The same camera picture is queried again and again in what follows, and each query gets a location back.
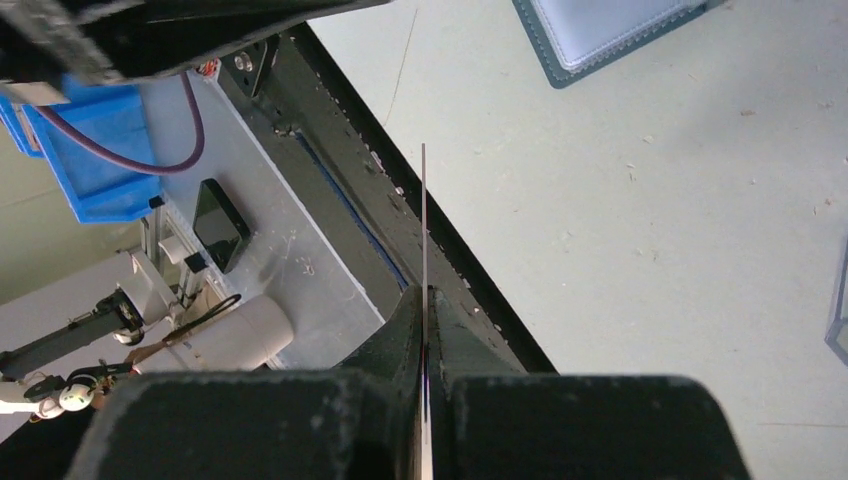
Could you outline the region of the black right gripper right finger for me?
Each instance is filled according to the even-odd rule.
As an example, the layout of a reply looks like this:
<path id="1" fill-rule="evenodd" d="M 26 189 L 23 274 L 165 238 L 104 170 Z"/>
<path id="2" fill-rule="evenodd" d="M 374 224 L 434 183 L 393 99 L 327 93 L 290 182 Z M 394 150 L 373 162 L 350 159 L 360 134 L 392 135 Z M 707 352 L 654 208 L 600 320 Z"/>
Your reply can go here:
<path id="1" fill-rule="evenodd" d="M 513 368 L 431 289 L 428 379 L 438 479 L 746 479 L 724 412 L 679 375 Z"/>

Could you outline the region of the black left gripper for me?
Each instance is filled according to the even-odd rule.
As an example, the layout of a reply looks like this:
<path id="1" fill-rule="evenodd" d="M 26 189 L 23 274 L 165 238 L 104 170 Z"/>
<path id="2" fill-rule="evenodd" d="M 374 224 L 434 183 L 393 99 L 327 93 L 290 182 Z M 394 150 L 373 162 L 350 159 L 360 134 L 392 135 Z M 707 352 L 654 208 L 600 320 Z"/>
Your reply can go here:
<path id="1" fill-rule="evenodd" d="M 373 6 L 361 1 L 19 0 L 1 4 L 1 93 L 64 103 L 62 80 L 119 85 L 158 79 L 299 23 Z"/>

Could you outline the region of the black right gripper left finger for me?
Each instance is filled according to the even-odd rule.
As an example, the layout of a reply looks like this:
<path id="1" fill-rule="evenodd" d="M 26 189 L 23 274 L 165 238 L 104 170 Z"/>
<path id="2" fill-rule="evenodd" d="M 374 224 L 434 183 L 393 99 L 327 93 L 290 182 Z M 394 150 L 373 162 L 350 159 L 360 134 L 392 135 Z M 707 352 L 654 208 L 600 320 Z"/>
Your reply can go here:
<path id="1" fill-rule="evenodd" d="M 96 415 L 71 479 L 417 479 L 423 289 L 323 370 L 142 374 Z"/>

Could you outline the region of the thin credit card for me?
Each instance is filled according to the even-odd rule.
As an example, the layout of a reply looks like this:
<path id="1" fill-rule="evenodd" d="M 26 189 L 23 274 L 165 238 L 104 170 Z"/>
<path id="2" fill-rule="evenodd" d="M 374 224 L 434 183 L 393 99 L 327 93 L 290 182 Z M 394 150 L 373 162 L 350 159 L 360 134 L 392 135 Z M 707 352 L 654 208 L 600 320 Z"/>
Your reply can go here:
<path id="1" fill-rule="evenodd" d="M 427 207 L 427 157 L 426 143 L 421 143 L 421 240 L 422 240 L 422 356 L 421 356 L 421 473 L 423 479 L 434 479 L 432 458 L 432 425 L 430 382 L 428 373 L 428 323 L 429 323 L 429 232 Z"/>

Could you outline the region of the blue leather card holder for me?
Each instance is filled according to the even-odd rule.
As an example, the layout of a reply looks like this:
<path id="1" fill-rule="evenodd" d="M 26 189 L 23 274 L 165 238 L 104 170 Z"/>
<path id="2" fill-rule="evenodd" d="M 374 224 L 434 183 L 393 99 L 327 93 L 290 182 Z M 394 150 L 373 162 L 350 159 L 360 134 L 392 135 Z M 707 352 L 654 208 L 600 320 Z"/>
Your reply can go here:
<path id="1" fill-rule="evenodd" d="M 563 89 L 718 7 L 708 0 L 514 0 L 554 89 Z"/>

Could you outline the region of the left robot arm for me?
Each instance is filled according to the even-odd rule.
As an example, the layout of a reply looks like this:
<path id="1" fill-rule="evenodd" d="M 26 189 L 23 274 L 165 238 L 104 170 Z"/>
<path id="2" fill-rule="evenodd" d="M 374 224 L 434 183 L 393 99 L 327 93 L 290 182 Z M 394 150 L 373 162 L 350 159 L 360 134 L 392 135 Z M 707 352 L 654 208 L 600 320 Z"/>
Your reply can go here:
<path id="1" fill-rule="evenodd" d="M 128 274 L 1 355 L 1 410 L 64 418 L 133 373 L 322 369 L 403 276 L 289 92 L 289 28 L 360 1 L 5 1 L 1 114 L 82 222 L 136 222 Z"/>

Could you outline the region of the clear acrylic card tray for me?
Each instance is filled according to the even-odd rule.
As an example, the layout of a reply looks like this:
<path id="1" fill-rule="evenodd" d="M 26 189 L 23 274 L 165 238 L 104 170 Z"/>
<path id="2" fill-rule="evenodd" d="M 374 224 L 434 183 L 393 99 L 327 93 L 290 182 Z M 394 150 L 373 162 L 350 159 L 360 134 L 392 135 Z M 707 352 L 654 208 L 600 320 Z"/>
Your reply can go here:
<path id="1" fill-rule="evenodd" d="M 838 361 L 847 367 L 847 236 L 840 246 L 834 290 L 823 341 Z"/>

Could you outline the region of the blue plastic bin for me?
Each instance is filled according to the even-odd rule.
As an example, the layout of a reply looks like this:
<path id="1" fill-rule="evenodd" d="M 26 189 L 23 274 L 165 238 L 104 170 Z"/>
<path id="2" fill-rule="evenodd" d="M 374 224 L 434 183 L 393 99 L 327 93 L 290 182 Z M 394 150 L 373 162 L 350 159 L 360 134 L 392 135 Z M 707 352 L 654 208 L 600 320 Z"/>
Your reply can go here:
<path id="1" fill-rule="evenodd" d="M 53 107 L 83 135 L 134 161 L 156 162 L 136 86 L 83 86 L 65 77 L 69 102 Z M 81 224 L 134 222 L 162 193 L 157 176 L 137 173 L 88 151 L 29 105 L 1 98 L 1 120 L 18 150 L 45 161 Z"/>

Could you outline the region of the black smartphone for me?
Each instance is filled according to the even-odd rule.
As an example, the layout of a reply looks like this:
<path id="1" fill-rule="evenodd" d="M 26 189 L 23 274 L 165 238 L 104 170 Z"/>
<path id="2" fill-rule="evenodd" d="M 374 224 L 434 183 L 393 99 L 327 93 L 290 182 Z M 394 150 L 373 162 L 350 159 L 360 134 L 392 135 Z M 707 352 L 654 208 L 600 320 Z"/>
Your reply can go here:
<path id="1" fill-rule="evenodd" d="M 213 178 L 200 182 L 192 229 L 222 274 L 235 268 L 252 237 L 247 221 Z"/>

